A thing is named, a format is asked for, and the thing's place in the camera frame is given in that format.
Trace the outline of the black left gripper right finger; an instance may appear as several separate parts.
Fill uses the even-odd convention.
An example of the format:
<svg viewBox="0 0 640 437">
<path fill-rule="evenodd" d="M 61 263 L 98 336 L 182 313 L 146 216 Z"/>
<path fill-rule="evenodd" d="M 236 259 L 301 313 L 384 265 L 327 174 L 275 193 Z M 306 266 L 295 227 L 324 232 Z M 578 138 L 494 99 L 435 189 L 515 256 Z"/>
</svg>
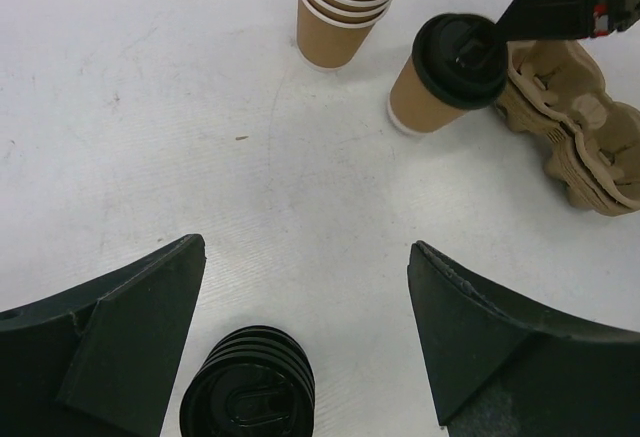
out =
<svg viewBox="0 0 640 437">
<path fill-rule="evenodd" d="M 452 436 L 635 436 L 639 335 L 555 310 L 416 242 L 411 303 Z"/>
</svg>

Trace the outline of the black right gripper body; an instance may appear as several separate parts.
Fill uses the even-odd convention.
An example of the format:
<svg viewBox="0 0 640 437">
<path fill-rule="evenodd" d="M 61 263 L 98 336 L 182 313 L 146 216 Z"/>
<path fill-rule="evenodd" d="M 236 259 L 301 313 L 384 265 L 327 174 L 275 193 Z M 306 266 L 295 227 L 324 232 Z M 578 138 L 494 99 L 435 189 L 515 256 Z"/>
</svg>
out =
<svg viewBox="0 0 640 437">
<path fill-rule="evenodd" d="M 497 22 L 507 41 L 579 40 L 624 32 L 639 0 L 513 0 Z"/>
</svg>

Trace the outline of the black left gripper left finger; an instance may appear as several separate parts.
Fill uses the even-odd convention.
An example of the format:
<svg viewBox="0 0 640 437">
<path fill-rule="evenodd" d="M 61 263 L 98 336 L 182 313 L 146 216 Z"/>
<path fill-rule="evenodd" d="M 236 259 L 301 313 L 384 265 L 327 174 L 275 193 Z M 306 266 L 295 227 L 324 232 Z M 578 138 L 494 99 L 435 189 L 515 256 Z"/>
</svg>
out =
<svg viewBox="0 0 640 437">
<path fill-rule="evenodd" d="M 206 265 L 201 235 L 1 314 L 4 436 L 157 436 Z"/>
</svg>

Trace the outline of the brown paper cup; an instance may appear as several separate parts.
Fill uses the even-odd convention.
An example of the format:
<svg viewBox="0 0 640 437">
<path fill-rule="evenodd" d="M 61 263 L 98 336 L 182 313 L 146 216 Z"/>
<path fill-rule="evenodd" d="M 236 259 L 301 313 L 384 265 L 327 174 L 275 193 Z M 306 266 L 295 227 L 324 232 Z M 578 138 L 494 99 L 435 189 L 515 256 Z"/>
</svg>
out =
<svg viewBox="0 0 640 437">
<path fill-rule="evenodd" d="M 420 80 L 409 57 L 387 98 L 387 115 L 400 132 L 410 136 L 432 133 L 468 113 L 436 97 Z"/>
</svg>

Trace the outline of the black cup lid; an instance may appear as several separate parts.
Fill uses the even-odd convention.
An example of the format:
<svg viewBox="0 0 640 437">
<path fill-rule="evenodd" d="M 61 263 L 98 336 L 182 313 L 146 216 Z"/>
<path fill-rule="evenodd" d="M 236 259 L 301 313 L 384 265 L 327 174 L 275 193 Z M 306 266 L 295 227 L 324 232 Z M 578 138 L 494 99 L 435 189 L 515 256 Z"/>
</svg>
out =
<svg viewBox="0 0 640 437">
<path fill-rule="evenodd" d="M 457 109 L 487 107 L 506 86 L 506 41 L 497 25 L 481 15 L 434 16 L 416 34 L 411 59 L 424 87 Z"/>
</svg>

